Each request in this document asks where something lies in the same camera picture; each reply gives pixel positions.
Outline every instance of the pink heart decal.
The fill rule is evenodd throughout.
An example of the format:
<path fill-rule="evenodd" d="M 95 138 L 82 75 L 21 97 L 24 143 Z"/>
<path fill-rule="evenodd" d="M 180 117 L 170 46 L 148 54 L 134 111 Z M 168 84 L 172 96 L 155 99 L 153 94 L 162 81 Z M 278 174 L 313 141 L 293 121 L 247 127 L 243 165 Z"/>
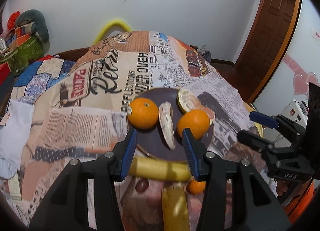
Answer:
<path fill-rule="evenodd" d="M 320 86 L 318 83 L 318 78 L 313 72 L 308 73 L 308 76 L 307 76 L 307 83 L 309 84 L 310 82 Z"/>
<path fill-rule="evenodd" d="M 293 92 L 295 95 L 306 95 L 309 91 L 308 83 L 304 82 L 300 74 L 293 77 Z"/>

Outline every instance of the door frame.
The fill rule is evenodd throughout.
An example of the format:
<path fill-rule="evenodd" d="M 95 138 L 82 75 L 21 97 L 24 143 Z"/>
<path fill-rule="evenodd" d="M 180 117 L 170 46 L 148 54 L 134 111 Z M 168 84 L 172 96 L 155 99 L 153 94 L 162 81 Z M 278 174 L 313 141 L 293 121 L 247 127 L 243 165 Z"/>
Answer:
<path fill-rule="evenodd" d="M 279 66 L 280 62 L 282 61 L 282 58 L 290 44 L 291 38 L 293 36 L 294 30 L 296 28 L 297 22 L 298 22 L 298 18 L 299 18 L 299 13 L 300 13 L 300 8 L 301 8 L 301 1 L 302 0 L 295 0 L 295 4 L 294 4 L 294 8 L 293 8 L 293 14 L 292 14 L 292 19 L 290 21 L 289 24 L 289 28 L 287 31 L 287 34 L 285 35 L 284 41 L 280 47 L 280 50 L 278 52 L 278 54 L 276 55 L 276 58 L 274 60 L 274 62 L 272 63 L 271 67 L 269 68 L 269 70 L 267 71 L 266 75 L 264 76 L 264 78 L 262 79 L 261 83 L 258 85 L 258 87 L 255 89 L 255 91 L 253 92 L 253 94 L 250 96 L 250 98 L 247 100 L 247 103 L 251 103 L 253 102 L 258 95 L 261 93 L 261 91 L 264 89 L 264 87 L 267 85 L 267 83 L 269 82 L 269 80 L 271 79 L 273 73 L 276 71 L 277 67 Z M 254 22 L 252 24 L 252 27 L 250 29 L 249 35 L 247 37 L 247 40 L 242 48 L 242 51 L 236 61 L 235 64 L 235 68 L 237 68 L 240 64 L 240 61 L 242 60 L 242 57 L 249 45 L 249 42 L 251 40 L 251 37 L 253 35 L 253 32 L 255 30 L 255 27 L 258 23 L 258 19 L 262 10 L 262 6 L 263 6 L 263 2 L 264 0 L 260 0 L 260 4 L 257 10 L 257 14 L 256 17 L 254 19 Z"/>

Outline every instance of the peeled orange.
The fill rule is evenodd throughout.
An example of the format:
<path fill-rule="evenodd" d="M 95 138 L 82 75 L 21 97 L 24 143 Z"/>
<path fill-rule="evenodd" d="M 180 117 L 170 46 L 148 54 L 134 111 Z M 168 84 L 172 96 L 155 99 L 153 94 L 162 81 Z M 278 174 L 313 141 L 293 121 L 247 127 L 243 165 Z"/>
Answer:
<path fill-rule="evenodd" d="M 159 110 L 151 99 L 137 98 L 128 106 L 127 117 L 135 128 L 149 129 L 157 123 Z"/>
<path fill-rule="evenodd" d="M 199 109 L 207 113 L 210 119 L 210 124 L 212 124 L 212 122 L 214 121 L 216 117 L 215 113 L 211 109 L 202 105 L 198 98 L 190 90 L 180 89 L 177 99 L 178 105 L 184 113 L 190 112 L 194 109 Z"/>
<path fill-rule="evenodd" d="M 199 109 L 194 109 L 180 118 L 177 131 L 182 137 L 183 129 L 190 128 L 193 137 L 196 140 L 200 140 L 201 137 L 209 130 L 209 127 L 210 119 L 207 113 Z"/>

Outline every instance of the red box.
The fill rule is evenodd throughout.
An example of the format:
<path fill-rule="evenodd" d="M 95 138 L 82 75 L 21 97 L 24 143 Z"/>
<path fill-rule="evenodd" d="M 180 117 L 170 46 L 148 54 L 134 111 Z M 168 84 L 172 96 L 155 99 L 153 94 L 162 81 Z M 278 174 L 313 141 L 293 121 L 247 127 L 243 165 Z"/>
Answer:
<path fill-rule="evenodd" d="M 10 74 L 10 68 L 7 62 L 0 65 L 0 85 L 6 80 Z"/>

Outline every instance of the green bag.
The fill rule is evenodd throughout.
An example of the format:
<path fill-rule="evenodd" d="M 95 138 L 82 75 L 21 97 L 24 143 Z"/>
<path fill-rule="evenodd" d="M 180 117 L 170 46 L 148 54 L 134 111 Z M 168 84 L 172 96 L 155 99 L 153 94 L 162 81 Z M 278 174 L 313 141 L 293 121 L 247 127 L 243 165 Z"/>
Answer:
<path fill-rule="evenodd" d="M 8 62 L 10 70 L 14 76 L 19 75 L 28 67 L 28 61 L 37 60 L 43 55 L 43 49 L 38 39 L 33 35 L 22 45 L 15 48 L 4 59 L 0 59 L 0 64 Z"/>

